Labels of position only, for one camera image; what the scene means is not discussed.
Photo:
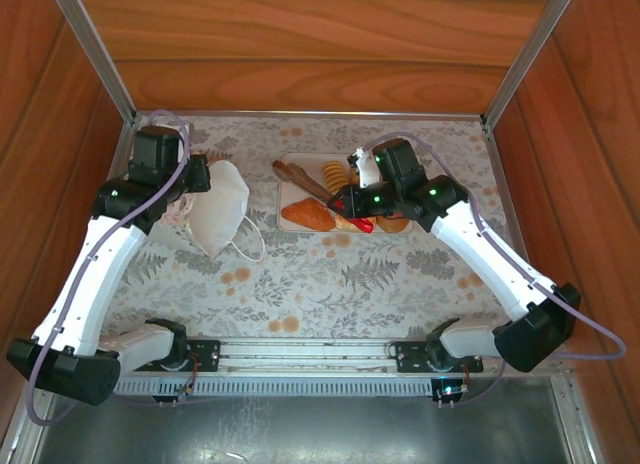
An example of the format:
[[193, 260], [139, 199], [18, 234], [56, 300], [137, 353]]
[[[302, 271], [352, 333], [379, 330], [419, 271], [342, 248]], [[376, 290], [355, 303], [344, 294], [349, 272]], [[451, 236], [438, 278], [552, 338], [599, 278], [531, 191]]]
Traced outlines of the yellow ridged fake bread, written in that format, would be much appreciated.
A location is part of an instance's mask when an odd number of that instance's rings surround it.
[[322, 173], [327, 189], [332, 193], [338, 193], [344, 186], [350, 184], [343, 165], [339, 161], [326, 162], [322, 167]]

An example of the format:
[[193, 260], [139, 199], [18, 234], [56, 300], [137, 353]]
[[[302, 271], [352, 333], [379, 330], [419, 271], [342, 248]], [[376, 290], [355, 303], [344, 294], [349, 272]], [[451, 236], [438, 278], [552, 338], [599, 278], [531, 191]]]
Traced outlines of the round brown fake bun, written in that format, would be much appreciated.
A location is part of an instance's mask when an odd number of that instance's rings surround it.
[[401, 214], [392, 214], [391, 216], [377, 216], [376, 224], [385, 233], [396, 234], [403, 232], [409, 225], [410, 220]]

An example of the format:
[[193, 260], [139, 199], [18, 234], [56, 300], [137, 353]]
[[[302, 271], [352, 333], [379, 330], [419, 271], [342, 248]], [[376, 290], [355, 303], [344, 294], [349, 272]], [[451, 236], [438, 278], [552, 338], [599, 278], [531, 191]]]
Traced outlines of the orange-brown fake croissant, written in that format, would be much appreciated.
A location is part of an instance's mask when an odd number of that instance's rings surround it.
[[326, 206], [313, 198], [290, 204], [280, 214], [287, 221], [318, 232], [328, 232], [335, 227], [335, 220]]

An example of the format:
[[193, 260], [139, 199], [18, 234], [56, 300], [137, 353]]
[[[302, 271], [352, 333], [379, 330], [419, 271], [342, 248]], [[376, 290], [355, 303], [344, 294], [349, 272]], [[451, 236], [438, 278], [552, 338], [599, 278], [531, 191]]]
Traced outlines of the animal print paper bag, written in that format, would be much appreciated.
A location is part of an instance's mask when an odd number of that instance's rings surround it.
[[185, 194], [170, 204], [154, 224], [149, 240], [174, 250], [216, 258], [234, 238], [247, 216], [249, 188], [237, 167], [219, 160], [209, 165], [211, 189]]

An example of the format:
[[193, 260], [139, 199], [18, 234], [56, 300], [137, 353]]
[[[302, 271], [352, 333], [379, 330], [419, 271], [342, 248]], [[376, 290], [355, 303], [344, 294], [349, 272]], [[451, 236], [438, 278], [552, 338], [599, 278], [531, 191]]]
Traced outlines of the floral print tablecloth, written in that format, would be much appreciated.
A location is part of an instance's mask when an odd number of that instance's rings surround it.
[[191, 116], [188, 124], [196, 152], [238, 168], [250, 190], [248, 221], [215, 258], [146, 242], [118, 285], [104, 333], [158, 317], [208, 337], [418, 339], [452, 317], [504, 319], [478, 275], [418, 226], [365, 235], [292, 233], [278, 225], [274, 160], [347, 154], [407, 132], [420, 139], [416, 153], [428, 175], [451, 171], [508, 238], [494, 153], [479, 123]]

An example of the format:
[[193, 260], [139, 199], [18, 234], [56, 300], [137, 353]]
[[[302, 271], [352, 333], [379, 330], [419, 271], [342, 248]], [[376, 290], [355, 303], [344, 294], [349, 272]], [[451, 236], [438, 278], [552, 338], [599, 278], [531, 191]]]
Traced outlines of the small left controller board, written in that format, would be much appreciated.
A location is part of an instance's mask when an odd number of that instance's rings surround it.
[[175, 408], [193, 393], [194, 387], [195, 382], [189, 381], [186, 384], [178, 385], [167, 395], [154, 395], [152, 399], [160, 407], [169, 406]]

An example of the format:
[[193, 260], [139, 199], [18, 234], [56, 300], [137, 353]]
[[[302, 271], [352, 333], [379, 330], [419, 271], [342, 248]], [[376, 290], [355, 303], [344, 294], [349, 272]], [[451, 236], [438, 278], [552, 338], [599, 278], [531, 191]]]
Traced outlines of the small controller board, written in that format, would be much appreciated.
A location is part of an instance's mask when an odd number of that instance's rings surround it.
[[167, 395], [154, 395], [152, 399], [160, 407], [169, 406], [175, 408], [193, 393], [194, 387], [195, 382], [189, 381], [186, 384], [178, 385]]
[[431, 399], [439, 409], [454, 408], [467, 391], [468, 385], [461, 378], [437, 378], [431, 380]]

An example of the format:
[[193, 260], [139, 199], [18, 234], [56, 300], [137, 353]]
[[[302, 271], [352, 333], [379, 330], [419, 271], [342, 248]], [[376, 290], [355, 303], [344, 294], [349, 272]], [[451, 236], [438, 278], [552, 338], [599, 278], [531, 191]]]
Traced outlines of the small right controller board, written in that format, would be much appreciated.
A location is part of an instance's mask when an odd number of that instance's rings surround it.
[[468, 385], [461, 378], [437, 378], [431, 380], [431, 399], [439, 409], [454, 408], [467, 391]]

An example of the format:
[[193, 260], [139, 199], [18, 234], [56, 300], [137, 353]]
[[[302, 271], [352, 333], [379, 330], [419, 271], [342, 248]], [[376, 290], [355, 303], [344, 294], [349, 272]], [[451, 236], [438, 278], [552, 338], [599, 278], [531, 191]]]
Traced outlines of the grey metal sheet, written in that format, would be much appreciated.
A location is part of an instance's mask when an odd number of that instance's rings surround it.
[[452, 409], [420, 398], [112, 399], [49, 428], [36, 464], [568, 464], [544, 384]]

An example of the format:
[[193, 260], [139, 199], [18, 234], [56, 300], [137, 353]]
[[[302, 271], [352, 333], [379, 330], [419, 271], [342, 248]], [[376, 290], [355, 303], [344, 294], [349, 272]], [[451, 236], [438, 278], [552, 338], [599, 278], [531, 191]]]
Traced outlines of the aluminium side rail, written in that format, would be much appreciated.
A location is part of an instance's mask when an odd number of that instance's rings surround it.
[[132, 152], [135, 130], [135, 122], [123, 124], [107, 176], [108, 179], [121, 177], [126, 173], [127, 164]]
[[512, 247], [521, 258], [529, 263], [529, 255], [523, 239], [521, 227], [519, 225], [493, 130], [490, 126], [484, 123], [481, 124], [481, 127], [486, 140], [486, 148], [496, 180], [497, 190], [501, 198]]

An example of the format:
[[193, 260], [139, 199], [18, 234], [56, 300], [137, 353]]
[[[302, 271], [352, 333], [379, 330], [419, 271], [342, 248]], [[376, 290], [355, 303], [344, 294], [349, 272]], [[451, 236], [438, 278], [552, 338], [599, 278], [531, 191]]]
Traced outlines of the long aluminium table edge rail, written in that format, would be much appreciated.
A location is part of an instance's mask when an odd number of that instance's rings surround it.
[[421, 113], [421, 112], [345, 112], [345, 111], [295, 111], [295, 110], [173, 110], [173, 114], [186, 117], [246, 117], [246, 118], [301, 118], [301, 119], [352, 119], [352, 120], [409, 120], [409, 121], [463, 121], [482, 122], [483, 116], [471, 113]]

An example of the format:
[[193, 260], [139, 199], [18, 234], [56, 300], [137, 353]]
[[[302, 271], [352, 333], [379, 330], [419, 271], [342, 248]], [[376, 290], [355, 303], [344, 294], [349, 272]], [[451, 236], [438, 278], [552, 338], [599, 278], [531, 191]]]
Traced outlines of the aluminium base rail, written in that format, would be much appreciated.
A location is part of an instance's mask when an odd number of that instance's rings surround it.
[[[34, 336], [14, 340], [7, 353], [12, 366], [36, 386], [52, 392], [86, 391], [111, 393], [122, 376], [158, 361], [161, 364], [181, 363], [187, 355], [183, 326], [163, 320], [143, 324], [134, 331], [120, 335], [95, 334], [84, 338], [70, 334]], [[192, 372], [197, 375], [217, 374], [246, 376], [326, 376], [399, 373], [396, 367], [394, 342], [375, 339], [222, 339], [220, 360], [216, 372]], [[493, 343], [491, 332], [475, 338], [475, 344], [464, 350], [464, 358], [481, 359], [484, 370], [501, 366], [515, 372], [527, 372], [513, 359], [504, 359]]]

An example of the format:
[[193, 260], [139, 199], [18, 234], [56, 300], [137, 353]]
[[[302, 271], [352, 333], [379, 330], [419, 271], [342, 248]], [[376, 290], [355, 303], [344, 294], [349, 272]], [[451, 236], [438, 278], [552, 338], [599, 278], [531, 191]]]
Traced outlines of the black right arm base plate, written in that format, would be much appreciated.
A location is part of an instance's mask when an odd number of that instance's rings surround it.
[[391, 345], [399, 373], [481, 373], [481, 359], [451, 356], [439, 341], [399, 341]]

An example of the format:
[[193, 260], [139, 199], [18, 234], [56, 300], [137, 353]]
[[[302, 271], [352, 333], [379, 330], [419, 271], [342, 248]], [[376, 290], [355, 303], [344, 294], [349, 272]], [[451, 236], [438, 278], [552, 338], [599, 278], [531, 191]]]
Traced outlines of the aluminium frame post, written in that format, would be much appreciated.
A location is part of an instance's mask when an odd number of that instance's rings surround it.
[[495, 128], [570, 2], [571, 0], [549, 0], [545, 6], [484, 114], [483, 122], [487, 129]]
[[125, 123], [137, 109], [82, 0], [55, 0]]

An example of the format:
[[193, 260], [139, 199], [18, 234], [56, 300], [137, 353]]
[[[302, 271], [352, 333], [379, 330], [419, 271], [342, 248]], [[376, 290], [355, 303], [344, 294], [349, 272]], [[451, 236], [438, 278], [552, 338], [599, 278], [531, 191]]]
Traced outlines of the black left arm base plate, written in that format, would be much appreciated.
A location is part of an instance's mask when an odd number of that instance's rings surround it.
[[198, 365], [199, 372], [216, 372], [220, 360], [220, 348], [219, 340], [189, 339], [187, 355], [181, 363], [166, 365], [152, 361], [135, 369], [135, 372], [192, 372], [195, 365]]

